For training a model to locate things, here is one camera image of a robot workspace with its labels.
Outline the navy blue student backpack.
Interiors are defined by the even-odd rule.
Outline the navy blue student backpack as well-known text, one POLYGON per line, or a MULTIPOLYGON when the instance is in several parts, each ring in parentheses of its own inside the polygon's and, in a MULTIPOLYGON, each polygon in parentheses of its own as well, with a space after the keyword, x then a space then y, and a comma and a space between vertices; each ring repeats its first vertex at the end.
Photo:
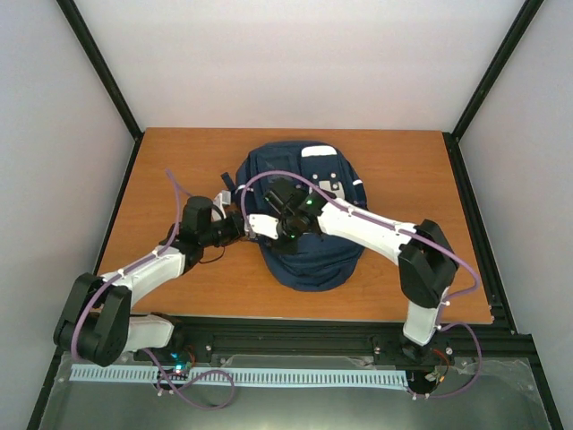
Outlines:
MULTIPOLYGON (((247 182, 262 172, 289 171, 302 176, 325 191, 362 209, 367 207, 363 181, 343 153, 317 141, 268 142, 251 150, 237 169, 235 180, 221 175, 238 204, 247 182)), ((306 233, 297 241, 297 250, 282 254, 272 241, 260 236, 254 240, 273 277, 282 285, 303 292, 322 292, 343 285, 353 274, 364 248, 337 236, 306 233)))

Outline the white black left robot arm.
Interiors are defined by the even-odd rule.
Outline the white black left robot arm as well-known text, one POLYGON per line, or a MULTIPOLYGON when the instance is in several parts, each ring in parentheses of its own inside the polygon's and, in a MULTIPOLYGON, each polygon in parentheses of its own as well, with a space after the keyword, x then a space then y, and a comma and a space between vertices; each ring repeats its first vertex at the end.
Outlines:
POLYGON ((224 247, 244 236, 244 221, 229 191, 214 199, 192 196, 182 218, 150 253, 117 271, 83 273, 73 283, 56 324, 53 341, 61 349, 98 366, 113 364, 123 353, 154 348, 177 360, 186 338, 165 315, 134 316, 133 307, 151 291, 199 264, 207 247, 224 247))

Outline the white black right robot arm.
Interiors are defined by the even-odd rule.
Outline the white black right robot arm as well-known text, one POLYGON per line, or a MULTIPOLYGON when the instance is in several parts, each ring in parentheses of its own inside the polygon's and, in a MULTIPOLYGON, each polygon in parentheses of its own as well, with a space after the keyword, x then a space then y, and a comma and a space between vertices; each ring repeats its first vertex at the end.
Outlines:
POLYGON ((275 231, 269 235, 277 245, 291 245, 312 232, 343 238, 393 262, 408 300, 400 352, 415 362, 428 356, 440 307, 458 271, 437 224, 386 219, 334 193, 308 192, 286 179, 272 184, 264 193, 264 201, 278 215, 275 231))

